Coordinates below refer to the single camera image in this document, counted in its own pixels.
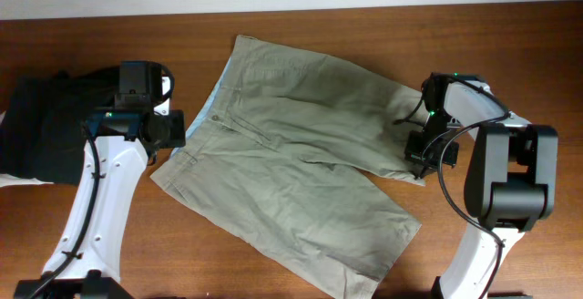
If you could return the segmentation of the khaki shorts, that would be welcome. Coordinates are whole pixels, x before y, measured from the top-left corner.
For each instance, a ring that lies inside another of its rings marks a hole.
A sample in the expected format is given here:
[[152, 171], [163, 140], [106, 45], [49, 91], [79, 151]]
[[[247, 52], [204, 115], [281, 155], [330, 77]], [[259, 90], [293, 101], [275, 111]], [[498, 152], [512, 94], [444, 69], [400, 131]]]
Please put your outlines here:
[[335, 298], [369, 298], [420, 229], [371, 181], [418, 184], [404, 117], [420, 93], [322, 53], [238, 36], [168, 195]]

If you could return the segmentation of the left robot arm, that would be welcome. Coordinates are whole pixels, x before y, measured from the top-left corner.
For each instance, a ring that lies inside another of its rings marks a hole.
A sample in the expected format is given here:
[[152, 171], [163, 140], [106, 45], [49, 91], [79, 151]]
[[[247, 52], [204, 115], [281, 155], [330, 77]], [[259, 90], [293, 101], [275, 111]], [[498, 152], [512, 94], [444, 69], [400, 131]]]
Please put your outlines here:
[[102, 110], [83, 124], [87, 138], [66, 228], [41, 276], [18, 282], [16, 298], [128, 298], [120, 254], [133, 193], [157, 153], [185, 143], [180, 110]]

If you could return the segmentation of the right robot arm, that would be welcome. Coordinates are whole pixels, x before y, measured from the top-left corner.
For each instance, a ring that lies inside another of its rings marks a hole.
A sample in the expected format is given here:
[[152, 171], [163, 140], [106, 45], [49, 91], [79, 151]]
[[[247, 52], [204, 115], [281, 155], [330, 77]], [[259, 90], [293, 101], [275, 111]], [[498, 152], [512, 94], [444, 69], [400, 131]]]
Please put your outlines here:
[[[455, 257], [435, 278], [433, 298], [486, 298], [502, 262], [535, 224], [554, 210], [557, 131], [512, 112], [477, 75], [432, 73], [418, 105], [429, 114], [411, 131], [404, 157], [420, 167], [422, 179], [436, 173], [442, 193], [467, 223]], [[455, 204], [444, 168], [454, 167], [457, 139], [475, 144], [464, 185], [464, 204]]]

